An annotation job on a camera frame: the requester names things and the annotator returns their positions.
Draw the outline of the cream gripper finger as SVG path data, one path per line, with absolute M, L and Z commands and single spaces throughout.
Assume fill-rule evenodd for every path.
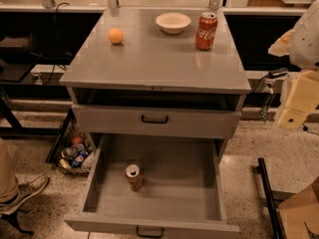
M 293 34 L 293 30 L 285 32 L 270 46 L 268 53 L 276 57 L 290 56 L 292 54 Z
M 277 117 L 281 128 L 296 129 L 319 106 L 319 73 L 302 71 L 291 81 L 287 99 Z

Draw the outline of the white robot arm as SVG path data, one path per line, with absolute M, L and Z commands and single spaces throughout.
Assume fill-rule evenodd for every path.
M 301 69 L 284 87 L 276 117 L 279 127 L 298 128 L 319 105 L 319 0 L 270 46 L 268 53 L 287 55 L 290 63 Z

